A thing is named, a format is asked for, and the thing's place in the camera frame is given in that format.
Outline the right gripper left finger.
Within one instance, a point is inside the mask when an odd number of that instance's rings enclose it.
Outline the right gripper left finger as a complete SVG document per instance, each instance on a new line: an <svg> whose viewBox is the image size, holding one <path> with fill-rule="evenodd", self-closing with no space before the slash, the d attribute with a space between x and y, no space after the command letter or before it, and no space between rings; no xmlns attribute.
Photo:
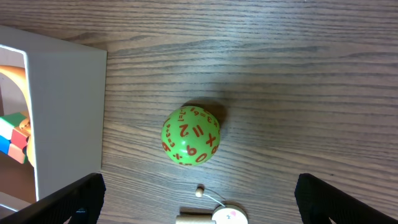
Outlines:
<svg viewBox="0 0 398 224"><path fill-rule="evenodd" d="M96 224L106 186L100 173L91 173L51 195L1 219L6 224Z"/></svg>

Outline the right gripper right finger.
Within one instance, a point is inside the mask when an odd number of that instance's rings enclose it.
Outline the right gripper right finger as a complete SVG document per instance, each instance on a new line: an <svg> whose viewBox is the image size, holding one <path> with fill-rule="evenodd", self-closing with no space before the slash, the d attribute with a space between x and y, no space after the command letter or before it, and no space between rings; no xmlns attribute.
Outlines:
<svg viewBox="0 0 398 224"><path fill-rule="evenodd" d="M397 224L312 174L299 175L294 195L304 224Z"/></svg>

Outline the colourful puzzle cube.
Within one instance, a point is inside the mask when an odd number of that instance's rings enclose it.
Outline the colourful puzzle cube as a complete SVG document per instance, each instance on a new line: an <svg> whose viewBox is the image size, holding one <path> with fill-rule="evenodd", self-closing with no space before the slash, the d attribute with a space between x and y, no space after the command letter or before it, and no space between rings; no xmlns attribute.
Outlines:
<svg viewBox="0 0 398 224"><path fill-rule="evenodd" d="M25 119L26 112L1 117L1 152L20 164L27 162L26 149L30 137L30 132L19 127Z"/></svg>

